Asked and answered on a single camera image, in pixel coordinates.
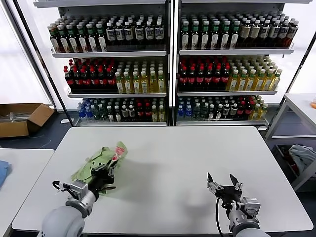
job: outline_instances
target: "metal shelf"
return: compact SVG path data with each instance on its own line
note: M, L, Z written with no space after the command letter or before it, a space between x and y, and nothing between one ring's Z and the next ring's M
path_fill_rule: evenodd
M163 127L167 122L78 122L78 127Z
M167 51L52 53L54 58L163 57Z
M68 94L69 98L149 98L149 97L166 97L166 93L147 93L147 94Z
M313 0L182 0L182 3L310 3Z
M131 5L131 4L164 4L165 0L36 0L37 8L71 7L71 6L101 6L101 5Z
M272 91L210 91L210 92L178 92L178 96L235 96L235 95L274 95L277 90Z
M266 120L246 120L246 121L177 121L176 126L268 126Z
M294 52L294 43L288 49L218 49L218 50L179 50L179 55L265 55L265 54L291 54Z

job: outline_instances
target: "bottle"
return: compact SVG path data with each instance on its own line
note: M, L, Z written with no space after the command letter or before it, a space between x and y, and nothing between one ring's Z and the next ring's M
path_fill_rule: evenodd
M118 93L119 94L126 93L125 85L124 85L123 79L122 79L121 75L119 74L119 72L115 73L115 77L116 77L116 82L117 82L117 87L118 87Z
M182 26L182 32L181 32L181 46L182 50L187 50L188 49L188 42L189 42L189 22L184 21L183 26Z
M230 21L225 21L224 22L224 28L223 28L223 31L222 31L222 34L221 34L221 44L220 44L220 48L221 49L226 49L227 48L230 24L231 24Z
M269 69L266 78L262 82L260 90L267 91L270 88L272 82L273 69Z
M203 31L201 35L201 49L207 49L208 46L208 25L209 21L203 22Z
M165 121L163 105L159 105L159 121L160 122Z
M255 80L256 70L251 69L249 76L246 78L244 91L251 91L251 87Z
M255 104L254 110L250 113L248 120L256 120L260 110L260 104Z
M217 107L215 120L219 120L222 117L222 112L223 112L223 105L219 104Z
M259 75L255 78L255 81L252 84L251 91L260 90L262 83L263 83L263 80L265 79L265 73L266 73L265 69L261 69L259 71Z
M278 69L276 72L275 77L272 79L272 82L270 84L269 90L275 91L277 88L278 83L280 82L280 76L282 73L282 69Z
M240 21L235 21L234 22L234 28L231 32L231 36L230 36L230 46L229 49L235 49L236 48L236 44L237 44L237 40L238 40L238 35L239 35L239 26L240 26Z
M226 91L235 91L237 80L238 80L238 70L234 69L233 74L228 79Z
M193 22L193 28L191 32L191 50L197 50L198 48L198 21Z
M154 33L154 27L152 26L151 21L147 21L147 26L145 28L146 30L146 44L154 44L154 38L155 38L155 33Z
M128 72L124 72L124 85L127 94L133 93L133 85Z
M213 23L213 31L211 36L211 43L210 43L210 49L216 49L217 48L217 41L218 41L218 30L219 30L219 21L214 21Z
M241 77L239 78L239 80L237 81L237 84L236 84L236 91L243 91L247 77L248 77L247 72L248 71L246 69L243 69L241 71Z

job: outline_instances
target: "dark bottle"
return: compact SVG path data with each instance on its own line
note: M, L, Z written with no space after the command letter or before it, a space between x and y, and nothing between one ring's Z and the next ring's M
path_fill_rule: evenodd
M181 31L181 46L182 50L187 50L189 45L189 22L184 21Z
M107 51L107 44L106 44L106 34L103 32L102 24L97 24L97 31L98 31L98 52L106 52Z
M203 29L201 35L201 49L207 49L208 47L208 25L209 21L203 21Z
M193 22L192 32L191 32L191 50L197 50L198 48L198 21Z
M218 41L218 30L219 30L219 21L214 21L213 23L213 31L210 35L210 49L216 49L217 48L217 41Z
M179 78L179 90L180 91L187 91L188 87L188 78L187 78L187 68L183 66L180 78Z
M231 32L230 39L229 39L229 49L235 49L236 44L238 41L238 36L239 36L239 26L240 26L240 21L235 21L234 22L234 28Z
M195 86L196 91L203 91L204 90L204 67L201 66L197 73L197 84Z
M195 69L194 67L191 67L189 76L188 76L188 91L194 91L195 81L196 81Z

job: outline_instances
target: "bottle label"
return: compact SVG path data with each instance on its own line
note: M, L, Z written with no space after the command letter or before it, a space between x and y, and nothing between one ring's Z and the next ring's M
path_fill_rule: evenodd
M139 94L139 83L138 82L134 82L134 89L135 89L135 93Z
M236 47L237 39L238 39L238 34L233 34L229 49L234 49Z
M124 29L115 29L115 32L117 34L117 40L124 40Z
M157 115L152 115L153 122L157 122Z
M197 77L197 82L202 83L204 78Z
M89 37L89 42L92 52L97 52L97 44L95 43L95 39L93 37Z
M107 37L109 41L115 41L117 39L115 30L107 30Z
M281 26L277 37L281 39L285 38L288 32L288 29L289 29L288 27Z
M129 82L125 82L125 88L126 88L126 93L130 94L131 90L130 90L130 83Z
M229 87L229 91L234 91L236 86L237 80L232 80L231 85Z
M196 50L198 46L198 35L192 35L191 50Z
M143 82L143 83L142 83L142 89L143 89L143 93L144 93L144 94L147 94L147 93L148 93L147 83L146 83L146 82Z
M121 82L117 83L117 87L118 87L119 94L123 94L124 93L124 89L123 89L123 85L122 85Z
M164 81L158 81L159 93L163 93L164 91Z
M251 90L251 87L252 87L252 84L253 84L253 80L249 80L249 81L247 82L245 91L250 91L250 90Z
M133 40L134 39L132 30L133 30L132 28L124 29L125 39L126 40Z
M79 53L77 42L74 38L69 38L69 42L74 50L74 53Z
M256 87L255 87L255 90L260 90L260 88L261 88L261 85L262 85L262 80L258 80L257 81L257 84L256 84Z
M113 115L109 115L110 122L113 122Z
M79 38L79 42L81 44L81 48L83 50L84 53L87 53L88 52L88 47L87 47L87 44L85 42L85 38Z
M101 46L101 51L106 52L107 51L107 45L105 44L105 38L104 37L99 37L99 42Z
M243 91L243 87L245 86L246 80L240 80L238 91Z
M221 49L226 49L227 41L228 41L228 34L225 34L222 37Z
M61 44L62 44L63 47L64 47L65 52L66 52L66 53L70 53L70 47L69 47L69 45L68 45L67 40L64 39L64 38L61 38L60 41L61 41Z
M208 35L203 35L202 36L201 49L206 49L207 41L208 41Z
M50 39L50 41L51 41L51 43L52 43L52 45L53 45L53 47L55 49L55 52L56 53L60 53L60 48L58 46L57 40L56 39Z
M143 40L144 39L144 28L135 28L136 39Z
M154 29L146 28L146 39L153 40L154 39Z
M217 40L218 40L218 35L213 35L212 36L212 41L211 41L211 49L215 49L216 48Z
M249 37L251 38L257 38L259 35L260 27L251 27Z
M189 41L189 36L188 35L183 35L182 36L182 50L187 50L188 49L188 41Z
M298 29L297 27L290 27L286 37L289 38L289 39L294 38L294 36L295 36L295 34L297 32L297 29Z
M155 28L155 35L157 40L163 40L164 33L163 28Z

